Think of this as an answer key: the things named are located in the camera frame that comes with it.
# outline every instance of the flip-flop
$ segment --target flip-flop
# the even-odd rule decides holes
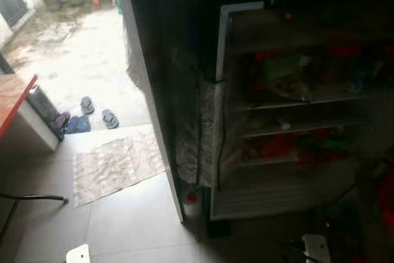
[[[56,128],[64,134],[66,131],[67,123],[70,120],[70,112],[63,112],[55,119]]]
[[[76,132],[90,132],[90,123],[86,115],[82,115],[76,124]]]
[[[77,134],[80,132],[89,132],[90,124],[86,115],[81,117],[73,116],[68,123],[66,134]]]
[[[83,97],[81,99],[81,110],[85,115],[94,112],[94,106],[92,100],[89,97]]]
[[[66,134],[75,134],[76,133],[76,125],[78,124],[79,117],[73,116],[68,122]]]
[[[119,120],[109,109],[103,110],[102,115],[107,129],[116,129],[119,126]]]

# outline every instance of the open refrigerator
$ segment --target open refrigerator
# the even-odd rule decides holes
[[[211,220],[332,202],[394,144],[392,16],[371,4],[221,7]]]

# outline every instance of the courtyard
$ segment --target courtyard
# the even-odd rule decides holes
[[[95,111],[91,131],[106,129],[102,110],[110,109],[119,127],[150,123],[144,94],[127,75],[123,17],[110,4],[49,11],[39,9],[2,50],[14,71],[38,75],[38,84],[57,110],[81,116],[89,96]]]

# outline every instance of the red item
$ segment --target red item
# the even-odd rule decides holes
[[[362,46],[328,46],[326,51],[331,57],[358,57]]]
[[[315,129],[312,131],[312,134],[320,139],[328,139],[328,137],[331,135],[331,132],[332,128],[327,127],[326,129]]]
[[[309,166],[316,163],[316,155],[313,152],[300,152],[297,155],[297,164],[299,166]]]
[[[287,155],[296,145],[297,137],[293,134],[279,134],[272,139],[259,143],[261,157]]]
[[[96,7],[100,7],[101,6],[101,0],[92,0],[92,3]]]
[[[197,196],[194,192],[187,193],[186,199],[189,204],[197,202]]]
[[[286,20],[291,20],[293,18],[293,14],[291,12],[286,12],[284,17],[286,18]]]
[[[253,90],[255,91],[264,91],[267,89],[267,84],[265,81],[258,81],[254,84]]]
[[[272,51],[265,51],[265,52],[258,52],[254,55],[254,60],[256,62],[262,62],[266,59],[275,58],[281,51],[279,50],[272,50]]]
[[[378,191],[377,202],[381,205],[383,212],[394,210],[394,172],[387,176]]]
[[[360,257],[352,257],[350,258],[350,263],[366,263],[367,261],[365,261],[364,258],[360,258]]]
[[[388,54],[394,55],[394,46],[385,46],[384,49]]]

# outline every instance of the black metal frame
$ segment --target black metal frame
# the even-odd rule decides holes
[[[1,234],[0,234],[0,246],[2,244],[2,241],[6,235],[7,229],[11,223],[12,217],[14,216],[17,207],[19,205],[19,201],[21,200],[60,200],[63,202],[63,204],[68,203],[68,198],[64,196],[57,196],[57,195],[8,195],[8,194],[2,194],[0,193],[0,197],[6,198],[8,200],[14,200],[14,203],[12,205],[12,208],[10,212],[8,213],[6,223],[1,229]]]

